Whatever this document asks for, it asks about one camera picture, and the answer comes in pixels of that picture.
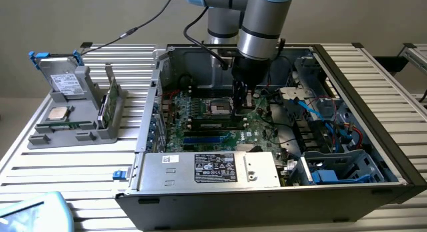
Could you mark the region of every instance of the white wall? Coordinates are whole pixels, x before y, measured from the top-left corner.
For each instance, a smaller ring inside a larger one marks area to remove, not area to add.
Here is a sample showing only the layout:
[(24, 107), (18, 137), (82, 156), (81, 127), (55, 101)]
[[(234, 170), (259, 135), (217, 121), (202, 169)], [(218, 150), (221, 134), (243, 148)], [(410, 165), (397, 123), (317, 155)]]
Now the white wall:
[[(166, 1), (0, 0), (0, 97), (40, 98), (50, 90), (28, 59), (31, 50), (70, 53), (82, 42), (107, 43), (147, 21)], [(397, 55), (402, 43), (427, 43), (426, 2), (294, 0), (283, 37), (291, 43), (361, 42), (374, 55)], [(123, 43), (186, 43), (183, 29), (202, 10), (174, 0), (163, 16)], [(191, 33), (203, 40), (206, 31), (205, 19)], [(403, 79), (423, 91), (427, 78), (407, 74)]]

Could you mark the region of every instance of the motherboard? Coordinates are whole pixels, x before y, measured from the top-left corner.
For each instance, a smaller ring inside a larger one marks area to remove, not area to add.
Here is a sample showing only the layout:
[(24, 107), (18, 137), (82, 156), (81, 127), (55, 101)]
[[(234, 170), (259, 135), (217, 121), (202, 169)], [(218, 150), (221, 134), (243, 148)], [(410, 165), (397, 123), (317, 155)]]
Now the motherboard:
[(163, 96), (167, 152), (273, 152), (282, 156), (269, 103), (254, 99), (254, 107), (233, 118), (233, 98), (193, 98), (189, 92)]

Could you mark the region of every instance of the sticker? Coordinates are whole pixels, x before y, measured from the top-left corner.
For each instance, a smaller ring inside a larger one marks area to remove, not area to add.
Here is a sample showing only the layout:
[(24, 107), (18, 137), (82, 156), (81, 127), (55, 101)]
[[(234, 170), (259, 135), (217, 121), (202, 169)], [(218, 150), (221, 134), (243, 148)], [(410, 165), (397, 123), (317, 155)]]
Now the sticker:
[(233, 153), (197, 154), (194, 168), (194, 180), (198, 184), (238, 182), (237, 160)]
[(57, 74), (51, 75), (51, 77), (65, 96), (85, 95), (85, 91), (75, 74)]
[(163, 156), (162, 162), (163, 162), (163, 164), (179, 163), (181, 162), (181, 156), (179, 155)]

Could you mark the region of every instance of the power supply label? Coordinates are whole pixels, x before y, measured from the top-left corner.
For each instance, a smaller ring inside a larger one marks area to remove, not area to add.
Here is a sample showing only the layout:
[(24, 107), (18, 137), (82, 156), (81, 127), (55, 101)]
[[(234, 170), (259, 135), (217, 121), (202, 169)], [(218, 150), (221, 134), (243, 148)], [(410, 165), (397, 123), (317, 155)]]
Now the power supply label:
[(51, 75), (59, 91), (65, 96), (85, 95), (78, 77), (71, 74), (54, 74)]
[(237, 159), (233, 153), (226, 154), (197, 154), (195, 155), (195, 182), (237, 183)]

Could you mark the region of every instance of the robot end effector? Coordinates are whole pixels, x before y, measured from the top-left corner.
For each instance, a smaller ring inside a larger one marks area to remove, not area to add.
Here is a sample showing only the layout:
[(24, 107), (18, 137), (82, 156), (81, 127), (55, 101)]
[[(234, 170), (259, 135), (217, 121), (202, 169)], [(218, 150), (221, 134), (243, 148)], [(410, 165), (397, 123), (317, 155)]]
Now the robot end effector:
[(254, 91), (269, 74), (293, 0), (187, 0), (190, 3), (243, 10), (238, 50), (242, 56), (234, 59), (233, 76), (238, 84)]

